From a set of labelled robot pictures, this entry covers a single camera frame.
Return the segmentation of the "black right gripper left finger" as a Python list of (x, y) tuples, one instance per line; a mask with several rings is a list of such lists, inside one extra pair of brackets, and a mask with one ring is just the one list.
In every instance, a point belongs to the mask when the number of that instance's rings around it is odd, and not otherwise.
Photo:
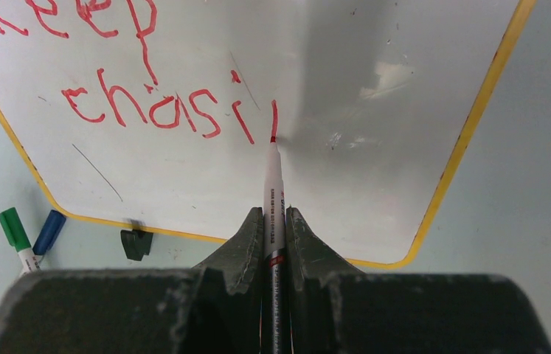
[(0, 304), (0, 353), (258, 353), (263, 212), (192, 268), (39, 271)]

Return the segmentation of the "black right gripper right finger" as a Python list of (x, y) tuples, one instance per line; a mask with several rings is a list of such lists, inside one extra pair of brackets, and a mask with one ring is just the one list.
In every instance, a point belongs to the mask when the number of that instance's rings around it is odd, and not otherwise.
[(366, 273), (286, 212), (296, 353), (551, 353), (528, 296), (499, 274)]

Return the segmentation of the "red marker pen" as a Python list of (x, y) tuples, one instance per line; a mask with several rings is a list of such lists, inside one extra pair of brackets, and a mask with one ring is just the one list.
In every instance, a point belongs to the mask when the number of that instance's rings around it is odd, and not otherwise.
[(261, 350), (291, 353), (288, 308), (287, 251), (285, 248), (285, 194), (277, 138), (269, 142), (263, 199), (263, 304)]

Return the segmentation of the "whiteboard with orange frame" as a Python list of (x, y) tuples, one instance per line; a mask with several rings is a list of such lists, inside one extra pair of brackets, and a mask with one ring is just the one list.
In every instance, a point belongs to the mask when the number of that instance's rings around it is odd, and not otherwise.
[(287, 204), (411, 262), (533, 1), (0, 1), (0, 123), (71, 218), (211, 242)]

